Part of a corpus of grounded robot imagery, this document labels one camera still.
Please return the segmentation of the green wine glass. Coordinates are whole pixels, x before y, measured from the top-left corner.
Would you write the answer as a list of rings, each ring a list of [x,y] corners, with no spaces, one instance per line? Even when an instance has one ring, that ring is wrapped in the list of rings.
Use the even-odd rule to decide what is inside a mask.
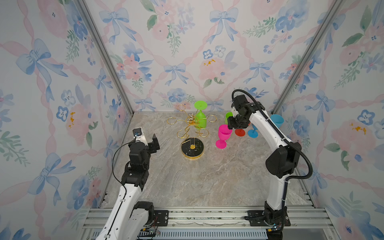
[[[207,117],[203,113],[203,110],[208,107],[208,104],[205,101],[197,101],[195,102],[194,107],[198,110],[195,115],[196,127],[205,129],[207,126]]]
[[[232,117],[233,116],[233,113],[232,112],[228,112],[226,113],[226,116],[225,116],[225,124],[227,125],[228,124],[228,118],[229,117]]]

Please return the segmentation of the red wine glass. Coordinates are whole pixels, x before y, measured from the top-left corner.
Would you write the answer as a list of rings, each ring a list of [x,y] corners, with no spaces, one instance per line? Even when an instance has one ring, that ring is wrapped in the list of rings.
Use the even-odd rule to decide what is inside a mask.
[[[246,134],[245,129],[247,129],[250,124],[250,122],[239,123],[236,127],[235,134],[239,137],[244,137]]]

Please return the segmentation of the pink wine glass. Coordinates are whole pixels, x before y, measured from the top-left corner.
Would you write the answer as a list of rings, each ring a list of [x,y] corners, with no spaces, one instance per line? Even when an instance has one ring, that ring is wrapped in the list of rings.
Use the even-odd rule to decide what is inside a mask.
[[[218,130],[219,140],[216,141],[216,147],[225,149],[227,147],[227,140],[231,137],[233,130],[229,129],[228,125],[221,125]]]

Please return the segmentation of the bright blue wine glass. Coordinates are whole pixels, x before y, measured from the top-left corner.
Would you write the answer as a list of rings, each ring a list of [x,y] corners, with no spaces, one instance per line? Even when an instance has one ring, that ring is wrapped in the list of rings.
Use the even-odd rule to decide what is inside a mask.
[[[252,129],[248,131],[248,136],[253,139],[257,138],[259,136],[259,133],[257,132],[257,130],[258,130],[257,127],[252,124]]]

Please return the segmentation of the teal blue wine glass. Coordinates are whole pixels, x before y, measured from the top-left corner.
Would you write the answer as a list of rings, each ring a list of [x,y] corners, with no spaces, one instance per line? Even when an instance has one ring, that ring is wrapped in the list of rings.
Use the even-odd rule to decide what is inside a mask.
[[[285,122],[284,118],[280,115],[277,115],[277,114],[273,114],[270,116],[270,119],[273,121],[273,123],[278,127],[280,128],[283,123]]]

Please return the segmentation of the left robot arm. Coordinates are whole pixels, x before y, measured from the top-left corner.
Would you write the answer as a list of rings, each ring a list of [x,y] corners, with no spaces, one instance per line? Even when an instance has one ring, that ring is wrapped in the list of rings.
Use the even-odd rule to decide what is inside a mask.
[[[140,231],[155,221],[152,202],[139,198],[149,177],[150,157],[160,149],[156,135],[147,142],[141,130],[135,129],[134,139],[126,144],[130,161],[120,181],[118,198],[98,240],[135,240]]]

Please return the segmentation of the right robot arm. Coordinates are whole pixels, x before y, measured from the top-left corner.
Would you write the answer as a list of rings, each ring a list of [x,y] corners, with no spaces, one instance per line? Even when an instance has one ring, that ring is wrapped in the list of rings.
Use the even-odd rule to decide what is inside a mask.
[[[264,221],[274,231],[281,230],[287,220],[285,203],[288,180],[297,167],[301,147],[281,132],[260,102],[246,91],[233,91],[231,112],[233,115],[228,117],[228,129],[245,129],[254,125],[272,151],[265,162],[270,174],[270,190],[263,216],[248,217],[248,220]]]

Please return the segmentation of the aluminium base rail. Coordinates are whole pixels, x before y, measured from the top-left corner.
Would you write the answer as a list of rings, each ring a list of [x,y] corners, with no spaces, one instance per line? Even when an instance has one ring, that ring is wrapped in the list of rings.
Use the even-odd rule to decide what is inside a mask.
[[[244,217],[254,207],[167,208],[168,224],[158,227],[157,240],[256,240],[267,238],[267,227],[251,226]],[[287,212],[290,226],[285,240],[338,240],[340,237],[325,209],[312,205],[291,205]]]

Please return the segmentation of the right aluminium corner post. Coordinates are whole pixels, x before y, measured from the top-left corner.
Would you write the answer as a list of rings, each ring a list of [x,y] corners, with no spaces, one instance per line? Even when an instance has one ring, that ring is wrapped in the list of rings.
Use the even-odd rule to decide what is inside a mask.
[[[326,12],[323,21],[321,24],[319,24],[314,36],[313,40],[308,45],[306,51],[304,52],[301,61],[298,64],[297,69],[293,72],[291,75],[291,78],[289,79],[286,87],[282,91],[282,94],[278,98],[277,103],[274,105],[274,108],[271,110],[272,114],[277,114],[280,109],[282,108],[285,99],[290,94],[292,88],[296,84],[298,78],[305,70],[307,64],[310,62],[312,56],[317,51],[318,45],[320,44],[321,40],[325,37],[326,33],[328,32],[328,29],[331,27],[332,22],[336,19],[340,8],[344,4],[345,1],[342,0],[336,0],[331,1],[331,5],[328,8],[328,11]]]

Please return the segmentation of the aluminium corner post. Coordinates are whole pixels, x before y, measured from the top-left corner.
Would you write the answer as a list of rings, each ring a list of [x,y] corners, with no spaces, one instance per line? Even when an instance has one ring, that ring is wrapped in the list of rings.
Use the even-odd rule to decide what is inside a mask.
[[[312,56],[317,51],[318,45],[320,44],[321,40],[325,37],[326,33],[328,32],[328,29],[331,27],[332,22],[336,19],[340,8],[344,4],[345,1],[342,0],[336,0],[331,1],[331,5],[328,8],[328,11],[326,12],[323,21],[321,24],[319,24],[314,36],[313,40],[308,45],[306,51],[304,52],[301,61],[298,64],[297,69],[293,72],[291,75],[291,78],[289,79],[286,87],[282,91],[282,94],[278,98],[277,103],[274,105],[274,108],[271,110],[272,114],[277,114],[280,109],[282,108],[285,99],[290,94],[292,88],[296,84],[298,78],[305,70],[307,64],[310,62]]]
[[[117,71],[113,67],[112,60],[108,54],[107,48],[102,40],[102,36],[100,35],[100,32],[97,28],[97,25],[95,24],[95,21],[92,17],[92,14],[87,6],[86,1],[83,0],[74,0],[74,3],[76,7],[79,9],[81,17],[84,19],[86,27],[90,31],[90,35],[93,38],[95,42],[95,46],[101,55],[101,59],[103,63],[106,66],[106,69],[108,73],[110,74],[113,83],[115,84],[118,93],[120,94],[123,104],[125,105],[130,117],[134,115],[134,111],[132,109],[131,104],[129,103],[129,99],[127,97],[127,94],[123,88],[123,84],[121,83]]]

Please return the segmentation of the left aluminium corner post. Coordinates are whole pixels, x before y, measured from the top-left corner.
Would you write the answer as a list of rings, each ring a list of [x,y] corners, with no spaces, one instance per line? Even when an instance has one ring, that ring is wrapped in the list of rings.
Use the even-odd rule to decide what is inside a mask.
[[[92,17],[92,14],[87,6],[86,1],[83,0],[74,0],[74,3],[76,7],[79,9],[81,17],[84,19],[86,27],[90,31],[90,35],[93,38],[95,42],[95,46],[101,55],[101,59],[103,63],[106,66],[106,69],[108,73],[110,74],[113,83],[115,84],[118,93],[120,94],[123,104],[125,105],[130,117],[134,115],[134,111],[132,109],[131,104],[129,103],[129,99],[127,97],[127,94],[123,88],[123,84],[121,83],[117,71],[113,67],[112,60],[108,54],[107,48],[102,40],[102,36],[100,35],[100,32],[97,28],[97,25],[95,24],[95,21]]]

